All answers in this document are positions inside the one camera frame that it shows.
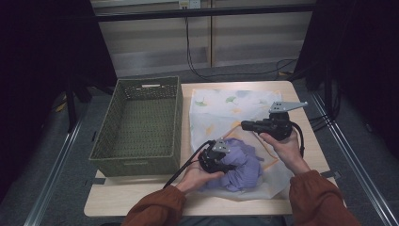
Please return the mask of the white leaf-print laundry bag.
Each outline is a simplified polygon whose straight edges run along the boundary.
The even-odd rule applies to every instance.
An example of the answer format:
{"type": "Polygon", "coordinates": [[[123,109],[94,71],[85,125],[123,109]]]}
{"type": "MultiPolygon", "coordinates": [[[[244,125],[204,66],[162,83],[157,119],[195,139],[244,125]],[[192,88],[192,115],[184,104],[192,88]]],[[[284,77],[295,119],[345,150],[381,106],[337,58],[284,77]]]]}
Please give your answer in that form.
{"type": "Polygon", "coordinates": [[[269,108],[280,102],[278,91],[195,89],[189,109],[191,148],[196,150],[207,140],[237,138],[255,148],[262,159],[263,175],[253,188],[230,192],[224,188],[200,189],[207,196],[233,201],[286,198],[293,174],[285,167],[271,145],[256,133],[245,131],[241,121],[260,121],[269,116],[269,108]]]}

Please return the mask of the black horizontal bar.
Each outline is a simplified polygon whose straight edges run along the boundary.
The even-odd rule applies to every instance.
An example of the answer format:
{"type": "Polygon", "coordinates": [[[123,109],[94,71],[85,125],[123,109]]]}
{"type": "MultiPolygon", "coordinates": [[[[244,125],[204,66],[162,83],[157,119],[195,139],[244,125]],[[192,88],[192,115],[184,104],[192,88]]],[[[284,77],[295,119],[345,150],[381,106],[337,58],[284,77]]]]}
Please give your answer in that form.
{"type": "Polygon", "coordinates": [[[108,13],[94,17],[96,22],[119,22],[156,19],[174,19],[190,17],[231,16],[249,14],[292,13],[308,12],[316,8],[315,4],[277,5],[244,8],[203,8],[203,9],[176,9],[148,12],[108,13]]]}

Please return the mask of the black metal stand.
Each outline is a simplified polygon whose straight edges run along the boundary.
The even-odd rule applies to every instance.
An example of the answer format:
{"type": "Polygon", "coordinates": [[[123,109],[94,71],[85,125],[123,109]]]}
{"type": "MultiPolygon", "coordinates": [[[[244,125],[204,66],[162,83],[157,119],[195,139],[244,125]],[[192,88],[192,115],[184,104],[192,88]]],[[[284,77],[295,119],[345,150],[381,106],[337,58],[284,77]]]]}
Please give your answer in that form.
{"type": "Polygon", "coordinates": [[[77,124],[77,115],[75,109],[75,99],[81,103],[88,103],[92,96],[87,89],[88,80],[83,76],[69,76],[66,78],[65,94],[67,97],[67,107],[69,115],[68,132],[71,133],[77,124]]]}

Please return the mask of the purple cloth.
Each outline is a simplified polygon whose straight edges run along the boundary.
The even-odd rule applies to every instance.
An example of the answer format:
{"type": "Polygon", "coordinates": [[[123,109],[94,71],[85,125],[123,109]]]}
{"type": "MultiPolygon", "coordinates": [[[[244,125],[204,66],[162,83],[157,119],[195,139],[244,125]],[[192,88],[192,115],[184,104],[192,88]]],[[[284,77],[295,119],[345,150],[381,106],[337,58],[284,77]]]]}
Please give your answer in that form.
{"type": "Polygon", "coordinates": [[[225,173],[223,177],[209,181],[201,189],[224,188],[230,192],[237,192],[255,187],[263,175],[262,159],[255,154],[255,148],[241,139],[231,137],[223,140],[230,152],[221,162],[236,168],[225,173]]]}

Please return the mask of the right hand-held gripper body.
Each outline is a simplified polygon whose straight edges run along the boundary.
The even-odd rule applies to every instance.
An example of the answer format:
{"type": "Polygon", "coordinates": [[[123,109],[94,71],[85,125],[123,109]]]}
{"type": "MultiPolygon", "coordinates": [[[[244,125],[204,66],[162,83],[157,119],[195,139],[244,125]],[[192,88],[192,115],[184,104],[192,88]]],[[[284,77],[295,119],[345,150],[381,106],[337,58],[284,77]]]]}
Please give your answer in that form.
{"type": "Polygon", "coordinates": [[[307,102],[274,102],[269,108],[268,119],[271,121],[271,130],[268,134],[274,139],[282,141],[289,137],[295,128],[302,135],[299,125],[290,121],[288,112],[307,105],[307,102]]]}

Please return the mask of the green woven basket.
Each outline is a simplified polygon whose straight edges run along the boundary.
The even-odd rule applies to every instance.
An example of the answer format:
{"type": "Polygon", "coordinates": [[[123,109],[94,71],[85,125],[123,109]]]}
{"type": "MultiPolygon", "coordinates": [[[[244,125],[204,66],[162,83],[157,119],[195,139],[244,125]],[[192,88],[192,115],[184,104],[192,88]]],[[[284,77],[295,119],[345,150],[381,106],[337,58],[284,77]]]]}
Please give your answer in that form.
{"type": "Polygon", "coordinates": [[[106,177],[180,168],[183,93],[177,76],[120,79],[89,161],[106,177]]]}

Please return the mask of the metal floor rail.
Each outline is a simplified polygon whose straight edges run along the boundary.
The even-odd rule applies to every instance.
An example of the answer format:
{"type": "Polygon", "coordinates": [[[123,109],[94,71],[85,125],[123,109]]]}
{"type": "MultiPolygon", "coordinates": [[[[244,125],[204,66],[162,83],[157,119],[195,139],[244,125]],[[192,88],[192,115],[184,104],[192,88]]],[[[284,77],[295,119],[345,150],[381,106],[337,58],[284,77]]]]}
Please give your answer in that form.
{"type": "Polygon", "coordinates": [[[67,134],[63,146],[57,156],[56,162],[54,163],[38,198],[31,208],[31,211],[25,220],[24,226],[40,226],[48,204],[53,197],[54,191],[56,189],[56,183],[60,177],[61,171],[64,168],[66,159],[68,158],[72,145],[79,134],[81,124],[82,121],[79,120],[72,130],[67,134]]]}
{"type": "Polygon", "coordinates": [[[376,210],[380,219],[382,220],[383,225],[399,226],[399,218],[393,213],[390,205],[383,197],[382,193],[379,191],[364,166],[360,163],[359,158],[355,154],[341,128],[336,121],[332,120],[327,115],[327,110],[322,97],[318,93],[312,93],[311,97],[314,100],[321,117],[326,122],[327,128],[343,152],[346,161],[348,162],[352,171],[354,171],[354,174],[356,175],[373,208],[376,210]]]}

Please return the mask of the black curtain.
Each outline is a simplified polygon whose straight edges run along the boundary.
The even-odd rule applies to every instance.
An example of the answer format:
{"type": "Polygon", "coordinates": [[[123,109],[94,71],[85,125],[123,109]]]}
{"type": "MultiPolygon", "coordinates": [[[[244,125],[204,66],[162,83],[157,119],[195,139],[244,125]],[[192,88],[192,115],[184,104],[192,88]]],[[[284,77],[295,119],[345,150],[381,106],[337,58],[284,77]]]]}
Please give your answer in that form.
{"type": "Polygon", "coordinates": [[[316,0],[295,75],[335,79],[399,155],[399,0],[316,0]]]}
{"type": "Polygon", "coordinates": [[[117,76],[90,0],[0,0],[0,202],[22,174],[59,93],[117,76]]]}

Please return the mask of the person's left hand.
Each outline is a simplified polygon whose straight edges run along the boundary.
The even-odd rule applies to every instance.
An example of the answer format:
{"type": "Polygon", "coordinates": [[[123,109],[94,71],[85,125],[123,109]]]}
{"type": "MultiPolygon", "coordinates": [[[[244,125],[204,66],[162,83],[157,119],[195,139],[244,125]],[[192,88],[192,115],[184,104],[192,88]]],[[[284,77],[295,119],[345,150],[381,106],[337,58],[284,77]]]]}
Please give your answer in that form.
{"type": "Polygon", "coordinates": [[[195,156],[190,162],[190,165],[186,168],[183,179],[176,185],[176,187],[184,194],[188,194],[192,191],[198,190],[209,181],[223,177],[225,173],[223,171],[217,171],[209,173],[205,171],[195,156]]]}

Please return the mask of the white wall socket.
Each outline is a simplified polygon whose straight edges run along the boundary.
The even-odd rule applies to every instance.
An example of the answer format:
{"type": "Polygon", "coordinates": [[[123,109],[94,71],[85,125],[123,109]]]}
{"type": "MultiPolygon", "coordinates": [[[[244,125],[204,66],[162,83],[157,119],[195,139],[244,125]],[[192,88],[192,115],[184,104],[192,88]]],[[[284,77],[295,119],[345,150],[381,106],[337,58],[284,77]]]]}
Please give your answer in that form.
{"type": "Polygon", "coordinates": [[[200,9],[201,1],[200,0],[179,0],[179,8],[180,9],[200,9]]]}

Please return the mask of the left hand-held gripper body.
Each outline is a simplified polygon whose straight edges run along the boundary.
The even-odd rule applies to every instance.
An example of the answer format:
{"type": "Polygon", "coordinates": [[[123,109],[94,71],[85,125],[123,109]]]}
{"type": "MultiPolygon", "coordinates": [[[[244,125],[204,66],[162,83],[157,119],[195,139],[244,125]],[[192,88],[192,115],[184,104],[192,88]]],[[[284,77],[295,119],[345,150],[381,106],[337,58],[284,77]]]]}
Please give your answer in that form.
{"type": "Polygon", "coordinates": [[[208,148],[198,157],[201,167],[208,173],[223,172],[223,167],[228,166],[221,160],[230,152],[223,139],[212,140],[208,148]]]}

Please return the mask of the person's right hand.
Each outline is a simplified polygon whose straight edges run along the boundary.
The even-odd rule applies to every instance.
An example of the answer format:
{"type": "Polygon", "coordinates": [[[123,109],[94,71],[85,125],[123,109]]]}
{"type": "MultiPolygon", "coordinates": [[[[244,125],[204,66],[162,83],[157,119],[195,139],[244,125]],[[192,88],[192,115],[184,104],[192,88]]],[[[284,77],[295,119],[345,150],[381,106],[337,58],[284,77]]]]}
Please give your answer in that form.
{"type": "Polygon", "coordinates": [[[294,175],[311,170],[300,154],[296,131],[292,131],[291,135],[282,141],[274,139],[267,133],[260,133],[260,137],[274,148],[279,159],[294,175]]]}

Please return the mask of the black table bracket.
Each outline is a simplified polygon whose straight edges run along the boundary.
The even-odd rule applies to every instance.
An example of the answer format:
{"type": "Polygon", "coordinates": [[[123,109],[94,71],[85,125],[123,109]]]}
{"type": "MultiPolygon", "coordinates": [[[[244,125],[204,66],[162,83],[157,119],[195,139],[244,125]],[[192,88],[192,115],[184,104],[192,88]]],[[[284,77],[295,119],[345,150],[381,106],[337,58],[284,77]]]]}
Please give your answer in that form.
{"type": "Polygon", "coordinates": [[[325,178],[333,178],[333,179],[339,179],[342,177],[339,171],[331,171],[331,170],[321,172],[320,175],[322,175],[325,178]]]}

